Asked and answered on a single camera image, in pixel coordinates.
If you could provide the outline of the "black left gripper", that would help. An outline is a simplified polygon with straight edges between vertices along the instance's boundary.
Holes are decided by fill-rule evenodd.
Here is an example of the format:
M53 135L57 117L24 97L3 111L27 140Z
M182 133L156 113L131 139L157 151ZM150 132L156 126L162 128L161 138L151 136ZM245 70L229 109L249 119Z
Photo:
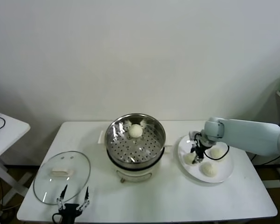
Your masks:
M79 206L76 203L64 203L64 196L66 193L68 185L62 190L60 196L57 198L57 206L59 209L59 214L62 217L62 224L74 224L75 219L82 214L81 210L84 210L90 204L89 200L89 187L87 187L84 197L84 202Z

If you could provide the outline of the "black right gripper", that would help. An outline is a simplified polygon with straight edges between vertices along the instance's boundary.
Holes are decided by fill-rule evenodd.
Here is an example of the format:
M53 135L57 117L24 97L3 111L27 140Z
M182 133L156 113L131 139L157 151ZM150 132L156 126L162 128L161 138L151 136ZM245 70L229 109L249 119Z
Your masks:
M213 141L209 140L204 133L196 133L194 135L195 145L192 145L190 152L196 154L192 164L203 161L205 151L213 146Z

